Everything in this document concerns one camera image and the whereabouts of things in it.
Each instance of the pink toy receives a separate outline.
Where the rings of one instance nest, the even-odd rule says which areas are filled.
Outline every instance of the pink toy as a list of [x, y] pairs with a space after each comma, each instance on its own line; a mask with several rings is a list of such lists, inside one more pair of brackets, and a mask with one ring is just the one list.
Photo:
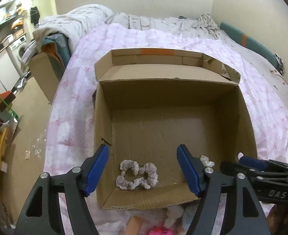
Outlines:
[[148, 235], [173, 235], [173, 231], [165, 227], [154, 227]]

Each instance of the torn cardboard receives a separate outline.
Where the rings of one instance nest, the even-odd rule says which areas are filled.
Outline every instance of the torn cardboard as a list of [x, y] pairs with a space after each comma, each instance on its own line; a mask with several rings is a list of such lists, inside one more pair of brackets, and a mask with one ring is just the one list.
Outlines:
[[[143, 210], [196, 199], [176, 160], [180, 144], [216, 167], [236, 161], [239, 152], [257, 157], [240, 75], [228, 65], [192, 51], [118, 49], [95, 64], [95, 74], [94, 149], [101, 143], [110, 149], [97, 186], [101, 208]], [[125, 159], [154, 163], [157, 186], [118, 188], [115, 180]]]

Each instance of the orange stripe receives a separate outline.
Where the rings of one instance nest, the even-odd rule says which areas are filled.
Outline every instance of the orange stripe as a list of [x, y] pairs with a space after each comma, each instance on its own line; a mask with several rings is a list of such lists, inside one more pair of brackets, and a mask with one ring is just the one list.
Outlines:
[[247, 35], [246, 34], [243, 34], [242, 36], [242, 41], [241, 41], [241, 45], [243, 47], [246, 47], [246, 39], [247, 39]]
[[174, 56], [174, 50], [173, 49], [166, 49], [166, 48], [141, 48], [141, 55]]

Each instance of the white scrunchie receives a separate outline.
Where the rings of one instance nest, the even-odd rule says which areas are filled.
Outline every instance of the white scrunchie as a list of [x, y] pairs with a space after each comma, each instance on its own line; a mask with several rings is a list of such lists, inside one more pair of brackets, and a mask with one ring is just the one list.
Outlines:
[[[136, 176], [138, 174], [142, 175], [145, 172], [148, 174], [148, 178], [138, 178], [133, 181], [127, 181], [124, 177], [126, 171], [131, 169], [133, 174]], [[132, 160], [123, 160], [120, 163], [121, 174], [116, 179], [116, 185], [123, 190], [133, 190], [137, 186], [142, 186], [145, 189], [150, 189], [151, 186], [156, 186], [158, 180], [158, 175], [156, 173], [157, 168], [153, 163], [146, 163], [143, 167], [139, 167], [137, 162]]]

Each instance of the wooden floor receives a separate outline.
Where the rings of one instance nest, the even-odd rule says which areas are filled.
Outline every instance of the wooden floor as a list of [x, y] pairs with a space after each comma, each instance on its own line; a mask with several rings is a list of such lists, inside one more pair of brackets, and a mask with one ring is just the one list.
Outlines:
[[[43, 171], [45, 130], [52, 106], [31, 78], [24, 90], [16, 95], [12, 108], [22, 119], [5, 154], [8, 171], [0, 174], [0, 200], [17, 221], [30, 190]], [[25, 159], [26, 150], [30, 150], [29, 159]]]

